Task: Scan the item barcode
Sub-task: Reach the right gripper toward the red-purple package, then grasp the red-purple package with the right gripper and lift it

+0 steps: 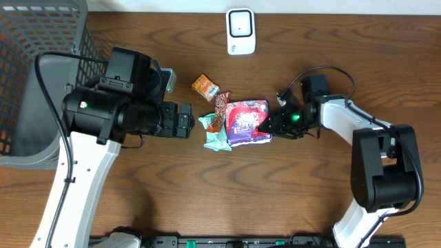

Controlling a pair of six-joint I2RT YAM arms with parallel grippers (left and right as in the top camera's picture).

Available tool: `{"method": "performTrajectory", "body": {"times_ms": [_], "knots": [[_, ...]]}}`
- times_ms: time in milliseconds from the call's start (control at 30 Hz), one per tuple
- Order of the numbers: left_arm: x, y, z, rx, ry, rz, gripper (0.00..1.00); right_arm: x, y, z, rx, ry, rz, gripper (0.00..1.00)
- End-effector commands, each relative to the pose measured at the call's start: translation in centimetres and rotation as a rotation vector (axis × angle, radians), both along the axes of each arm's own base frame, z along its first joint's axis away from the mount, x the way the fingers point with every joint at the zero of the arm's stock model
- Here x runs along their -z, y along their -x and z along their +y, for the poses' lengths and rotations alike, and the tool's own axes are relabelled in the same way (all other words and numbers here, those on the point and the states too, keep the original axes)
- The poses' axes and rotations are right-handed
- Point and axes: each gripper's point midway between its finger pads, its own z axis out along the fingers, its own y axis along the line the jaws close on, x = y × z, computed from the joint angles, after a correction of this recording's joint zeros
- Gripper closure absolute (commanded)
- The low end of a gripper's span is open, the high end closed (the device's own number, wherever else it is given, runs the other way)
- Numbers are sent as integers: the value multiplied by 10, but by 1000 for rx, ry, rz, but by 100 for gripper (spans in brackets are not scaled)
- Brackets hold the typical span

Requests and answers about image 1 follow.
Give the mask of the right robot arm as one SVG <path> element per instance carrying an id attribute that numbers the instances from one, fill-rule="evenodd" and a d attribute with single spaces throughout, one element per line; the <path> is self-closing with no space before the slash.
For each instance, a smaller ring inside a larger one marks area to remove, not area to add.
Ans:
<path id="1" fill-rule="evenodd" d="M 289 88 L 278 95 L 259 131 L 298 139 L 311 129 L 337 133 L 351 146 L 353 200 L 332 227 L 334 247 L 367 247 L 383 222 L 415 211 L 424 183 L 416 133 L 409 125 L 392 125 L 362 111 L 348 97 L 332 94 L 322 74 L 301 81 L 304 104 Z"/>

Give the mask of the orange Top chocolate bar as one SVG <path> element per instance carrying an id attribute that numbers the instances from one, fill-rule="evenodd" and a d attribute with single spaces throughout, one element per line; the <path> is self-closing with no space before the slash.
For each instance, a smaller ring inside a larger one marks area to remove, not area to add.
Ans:
<path id="1" fill-rule="evenodd" d="M 218 133 L 221 131 L 225 121 L 227 104 L 229 103 L 231 95 L 231 92 L 223 92 L 216 95 L 215 118 L 206 129 L 207 132 Z"/>

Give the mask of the small orange snack packet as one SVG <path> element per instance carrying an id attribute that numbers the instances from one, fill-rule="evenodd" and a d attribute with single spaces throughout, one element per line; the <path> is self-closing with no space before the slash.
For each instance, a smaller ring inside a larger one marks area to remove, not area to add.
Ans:
<path id="1" fill-rule="evenodd" d="M 204 74 L 200 75 L 195 82 L 192 83 L 192 89 L 203 96 L 208 102 L 220 92 L 220 87 Z"/>

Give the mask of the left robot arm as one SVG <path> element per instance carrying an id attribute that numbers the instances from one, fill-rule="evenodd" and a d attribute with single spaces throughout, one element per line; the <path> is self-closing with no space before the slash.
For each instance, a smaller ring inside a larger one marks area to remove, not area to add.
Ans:
<path id="1" fill-rule="evenodd" d="M 151 57 L 114 48 L 103 76 L 67 94 L 52 115 L 59 162 L 33 247 L 87 247 L 108 172 L 125 137 L 188 138 L 192 107 L 166 101 L 176 75 Z"/>

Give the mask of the red purple liners pack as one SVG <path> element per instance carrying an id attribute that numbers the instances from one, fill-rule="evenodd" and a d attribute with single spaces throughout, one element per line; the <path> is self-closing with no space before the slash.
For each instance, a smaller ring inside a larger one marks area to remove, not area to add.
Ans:
<path id="1" fill-rule="evenodd" d="M 258 127 L 269 116 L 266 100 L 237 101 L 227 104 L 225 127 L 231 147 L 270 143 L 272 135 L 259 132 Z"/>

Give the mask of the teal snack wrapper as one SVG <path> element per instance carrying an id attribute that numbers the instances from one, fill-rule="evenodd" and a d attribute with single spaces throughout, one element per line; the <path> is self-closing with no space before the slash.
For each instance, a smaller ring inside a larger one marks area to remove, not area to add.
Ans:
<path id="1" fill-rule="evenodd" d="M 215 113 L 207 114 L 198 118 L 205 130 L 211 125 L 214 119 Z M 211 133 L 206 130 L 206 142 L 204 144 L 204 147 L 212 149 L 216 152 L 220 150 L 232 150 L 232 147 L 227 142 L 227 133 L 224 124 L 222 124 L 220 132 Z"/>

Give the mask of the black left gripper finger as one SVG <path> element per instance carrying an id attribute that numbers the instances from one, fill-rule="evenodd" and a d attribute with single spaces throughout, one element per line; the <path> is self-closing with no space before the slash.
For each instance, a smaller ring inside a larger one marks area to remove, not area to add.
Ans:
<path id="1" fill-rule="evenodd" d="M 187 139 L 190 136 L 193 126 L 189 127 L 177 127 L 177 137 Z"/>
<path id="2" fill-rule="evenodd" d="M 181 112 L 179 113 L 180 119 L 192 119 L 192 106 L 190 104 L 183 103 L 181 105 Z"/>

